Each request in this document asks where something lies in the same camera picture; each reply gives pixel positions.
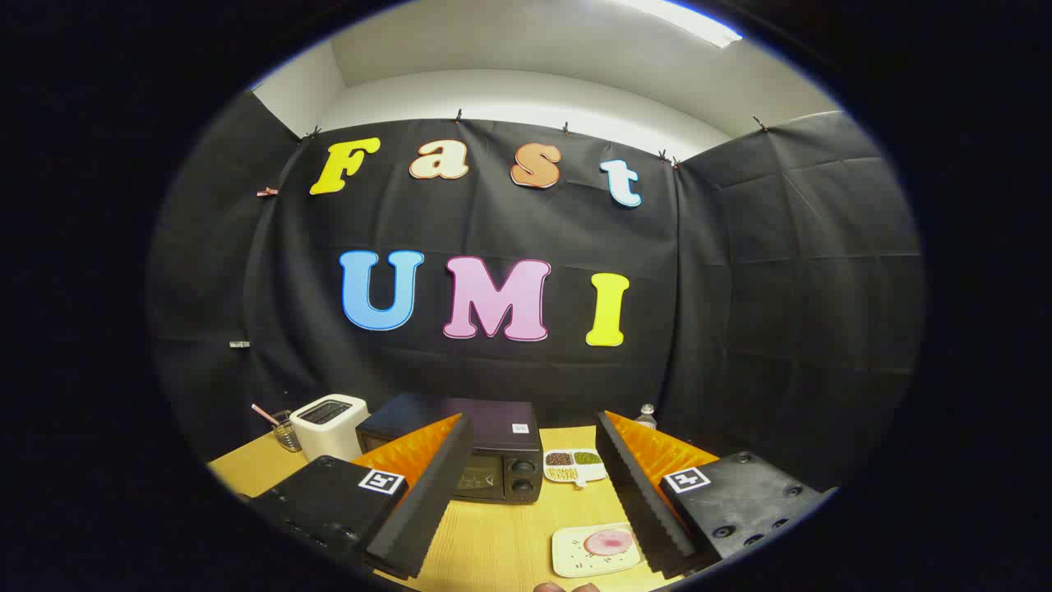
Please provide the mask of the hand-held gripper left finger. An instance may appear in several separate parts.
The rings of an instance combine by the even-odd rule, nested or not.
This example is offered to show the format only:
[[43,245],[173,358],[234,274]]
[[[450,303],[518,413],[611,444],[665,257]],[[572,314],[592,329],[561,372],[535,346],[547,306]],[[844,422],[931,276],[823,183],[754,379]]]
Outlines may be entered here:
[[247,505],[339,566],[405,580],[420,572],[472,449],[469,416],[454,414],[358,460],[319,456]]

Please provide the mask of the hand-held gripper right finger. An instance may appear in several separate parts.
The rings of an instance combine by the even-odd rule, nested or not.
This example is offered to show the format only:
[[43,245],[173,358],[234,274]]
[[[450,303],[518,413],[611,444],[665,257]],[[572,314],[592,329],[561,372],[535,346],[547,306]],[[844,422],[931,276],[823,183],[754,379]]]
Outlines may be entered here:
[[774,539],[830,496],[758,453],[716,457],[609,411],[598,413],[595,446],[643,558],[668,578]]

